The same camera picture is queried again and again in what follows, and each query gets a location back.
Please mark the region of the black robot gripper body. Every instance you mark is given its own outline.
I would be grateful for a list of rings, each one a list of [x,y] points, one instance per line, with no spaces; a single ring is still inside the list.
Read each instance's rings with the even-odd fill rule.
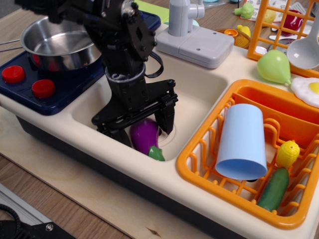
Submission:
[[[134,75],[113,73],[108,68],[105,75],[111,89],[111,99],[92,118],[92,124],[103,133],[113,129],[125,129],[145,119],[161,105],[178,101],[174,92],[175,80],[168,79],[147,83],[145,65],[141,65]]]

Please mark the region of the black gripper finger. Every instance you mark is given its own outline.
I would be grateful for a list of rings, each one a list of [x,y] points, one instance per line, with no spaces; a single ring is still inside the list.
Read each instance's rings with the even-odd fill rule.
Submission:
[[[173,130],[174,124],[174,103],[161,105],[160,108],[155,112],[155,118],[159,127],[166,134],[170,134]]]
[[[113,129],[110,130],[110,137],[128,147],[131,147],[131,141],[125,129]]]

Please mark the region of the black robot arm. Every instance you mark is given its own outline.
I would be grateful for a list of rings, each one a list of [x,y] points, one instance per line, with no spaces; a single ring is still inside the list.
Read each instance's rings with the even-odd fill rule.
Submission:
[[[125,129],[150,115],[164,132],[172,132],[175,81],[146,82],[146,61],[152,57],[161,62],[161,58],[153,51],[155,32],[148,29],[134,1],[18,0],[16,4],[52,23],[69,20],[84,25],[103,55],[112,92],[109,103],[92,118],[100,133],[129,145]]]

